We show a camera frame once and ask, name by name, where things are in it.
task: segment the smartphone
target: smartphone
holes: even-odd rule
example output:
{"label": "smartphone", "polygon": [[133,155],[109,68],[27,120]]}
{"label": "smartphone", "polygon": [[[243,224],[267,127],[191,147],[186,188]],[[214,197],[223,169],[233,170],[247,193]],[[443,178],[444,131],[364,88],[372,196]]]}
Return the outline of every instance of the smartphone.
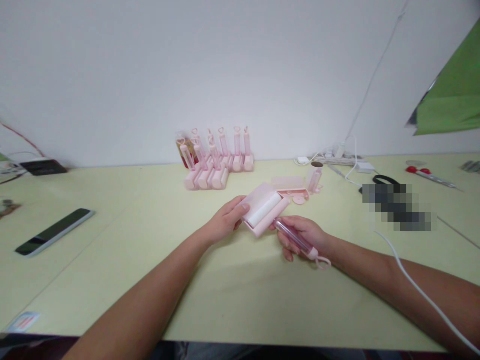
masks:
{"label": "smartphone", "polygon": [[39,233],[33,239],[19,246],[15,252],[25,257],[32,257],[41,253],[65,234],[71,232],[78,225],[85,222],[95,214],[92,210],[78,209],[64,217],[47,230]]}

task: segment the white adhesive roll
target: white adhesive roll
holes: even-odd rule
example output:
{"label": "white adhesive roll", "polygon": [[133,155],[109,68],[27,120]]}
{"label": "white adhesive roll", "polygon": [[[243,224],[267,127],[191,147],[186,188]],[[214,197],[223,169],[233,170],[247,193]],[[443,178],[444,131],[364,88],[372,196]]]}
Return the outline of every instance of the white adhesive roll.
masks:
{"label": "white adhesive roll", "polygon": [[252,228],[255,228],[280,201],[282,201],[282,197],[278,192],[269,193],[261,202],[255,204],[256,206],[251,207],[248,214],[244,217],[245,221],[248,222]]}

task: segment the white power cord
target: white power cord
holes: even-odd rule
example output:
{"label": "white power cord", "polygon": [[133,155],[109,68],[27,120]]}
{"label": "white power cord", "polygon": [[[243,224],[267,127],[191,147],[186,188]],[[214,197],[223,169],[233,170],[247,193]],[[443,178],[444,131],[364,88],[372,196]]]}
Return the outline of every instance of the white power cord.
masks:
{"label": "white power cord", "polygon": [[347,142],[348,139],[350,138],[354,138],[355,139],[355,165],[353,165],[353,167],[351,168],[351,170],[348,172],[347,175],[345,175],[345,180],[347,180],[349,183],[352,183],[354,185],[357,185],[359,188],[362,187],[361,184],[355,182],[355,181],[352,181],[349,179],[349,176],[350,174],[352,173],[353,170],[355,170],[355,168],[357,167],[358,163],[359,163],[359,157],[358,157],[358,153],[357,153],[357,137],[355,135],[350,135],[348,136],[346,139],[345,139],[345,142]]}
{"label": "white power cord", "polygon": [[425,300],[428,301],[428,303],[435,309],[435,311],[441,316],[445,324],[450,328],[450,330],[453,331],[453,333],[465,344],[467,345],[475,354],[480,356],[480,350],[475,347],[456,327],[455,325],[450,321],[450,319],[447,317],[447,315],[444,314],[444,312],[438,307],[436,303],[433,302],[432,299],[429,298],[429,296],[424,293],[424,291],[420,288],[420,286],[417,285],[417,283],[410,277],[409,273],[405,270],[404,266],[402,265],[402,262],[400,261],[399,255],[397,254],[397,251],[395,250],[394,246],[392,243],[380,232],[374,231],[378,235],[380,235],[383,240],[385,240],[390,246],[391,250],[393,251],[393,255],[395,256],[396,263],[400,267],[401,272],[406,276],[408,281],[413,285],[413,287],[422,295]]}

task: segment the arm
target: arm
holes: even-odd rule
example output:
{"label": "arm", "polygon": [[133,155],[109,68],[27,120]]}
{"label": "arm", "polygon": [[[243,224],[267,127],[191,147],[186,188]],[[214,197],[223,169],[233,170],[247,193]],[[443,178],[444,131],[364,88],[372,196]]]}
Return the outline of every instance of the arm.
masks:
{"label": "arm", "polygon": [[[333,266],[398,309],[426,334],[467,358],[474,353],[450,330],[440,315],[401,272],[392,256],[370,251],[324,232],[315,222],[300,216],[283,218],[314,245]],[[292,262],[298,248],[278,233],[285,258]],[[402,260],[403,267],[457,329],[480,347],[480,287],[445,272]]]}
{"label": "arm", "polygon": [[202,256],[241,224],[249,208],[238,196],[123,295],[65,359],[144,359],[161,339]]}

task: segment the green cloth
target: green cloth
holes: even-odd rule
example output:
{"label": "green cloth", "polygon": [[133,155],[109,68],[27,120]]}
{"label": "green cloth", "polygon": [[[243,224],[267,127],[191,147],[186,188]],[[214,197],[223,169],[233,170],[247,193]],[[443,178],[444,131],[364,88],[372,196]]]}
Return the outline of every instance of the green cloth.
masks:
{"label": "green cloth", "polygon": [[480,128],[480,20],[417,108],[415,135]]}

